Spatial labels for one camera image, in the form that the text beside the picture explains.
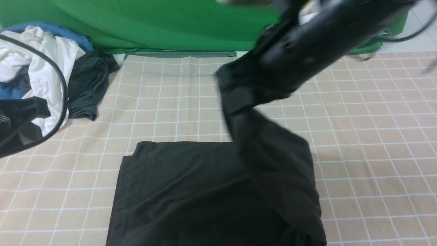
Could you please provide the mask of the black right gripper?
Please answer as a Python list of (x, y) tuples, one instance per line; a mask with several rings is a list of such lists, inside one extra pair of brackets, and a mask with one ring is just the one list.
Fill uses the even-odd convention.
[(288, 98), (301, 86), (301, 81), (275, 75), (245, 56), (222, 65), (214, 75), (225, 115)]

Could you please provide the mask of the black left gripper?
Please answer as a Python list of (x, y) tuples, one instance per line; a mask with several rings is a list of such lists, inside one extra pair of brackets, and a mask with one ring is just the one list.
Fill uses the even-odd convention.
[(35, 119), (51, 116), (47, 100), (39, 97), (0, 101), (0, 157), (33, 148), (47, 137), (42, 129), (33, 123)]

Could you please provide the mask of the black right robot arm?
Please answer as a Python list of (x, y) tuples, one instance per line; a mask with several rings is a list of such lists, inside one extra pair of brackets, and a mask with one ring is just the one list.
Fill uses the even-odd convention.
[(303, 0), (275, 0), (277, 24), (255, 46), (223, 65), (216, 77), (225, 114), (290, 97), (307, 80), (373, 38), (415, 0), (324, 0), (320, 12), (299, 23)]

